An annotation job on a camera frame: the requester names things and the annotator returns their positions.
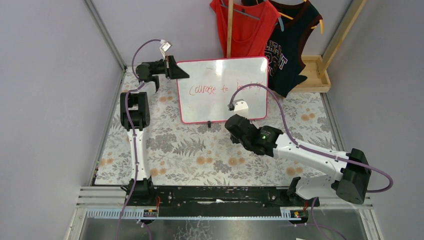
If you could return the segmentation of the pink framed whiteboard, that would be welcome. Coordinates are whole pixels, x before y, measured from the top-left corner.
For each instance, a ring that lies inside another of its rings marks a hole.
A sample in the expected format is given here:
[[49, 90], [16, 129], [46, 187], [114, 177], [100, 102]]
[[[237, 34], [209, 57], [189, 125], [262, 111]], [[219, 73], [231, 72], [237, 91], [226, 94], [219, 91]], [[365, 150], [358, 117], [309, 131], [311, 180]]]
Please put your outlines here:
[[251, 120], [268, 114], [268, 59], [265, 56], [180, 61], [189, 78], [177, 79], [181, 120], [185, 124], [225, 122], [234, 100], [244, 100]]

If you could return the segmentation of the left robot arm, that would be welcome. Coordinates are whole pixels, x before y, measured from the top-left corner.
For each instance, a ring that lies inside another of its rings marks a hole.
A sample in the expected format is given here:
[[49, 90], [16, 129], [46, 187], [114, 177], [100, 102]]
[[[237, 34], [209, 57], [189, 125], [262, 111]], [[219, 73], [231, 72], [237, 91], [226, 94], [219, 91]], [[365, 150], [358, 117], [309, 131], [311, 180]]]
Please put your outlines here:
[[150, 125], [151, 115], [148, 93], [142, 91], [146, 83], [154, 83], [155, 91], [160, 87], [159, 75], [167, 79], [188, 79], [190, 75], [182, 70], [172, 55], [164, 59], [139, 64], [135, 73], [139, 86], [120, 95], [120, 123], [126, 130], [131, 156], [131, 179], [126, 187], [131, 197], [151, 197], [152, 179], [147, 157], [145, 131]]

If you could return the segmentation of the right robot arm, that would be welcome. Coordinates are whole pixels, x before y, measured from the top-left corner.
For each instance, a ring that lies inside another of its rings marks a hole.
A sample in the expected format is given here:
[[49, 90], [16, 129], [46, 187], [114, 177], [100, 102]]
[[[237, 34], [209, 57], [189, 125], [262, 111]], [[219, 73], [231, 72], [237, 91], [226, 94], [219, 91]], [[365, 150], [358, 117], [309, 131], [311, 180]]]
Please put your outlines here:
[[371, 170], [363, 151], [353, 148], [350, 152], [333, 151], [304, 141], [291, 140], [282, 130], [256, 127], [247, 118], [231, 116], [224, 124], [234, 144], [259, 156], [288, 159], [300, 162], [323, 173], [312, 178], [293, 179], [291, 196], [302, 200], [315, 197], [337, 196], [351, 204], [365, 201]]

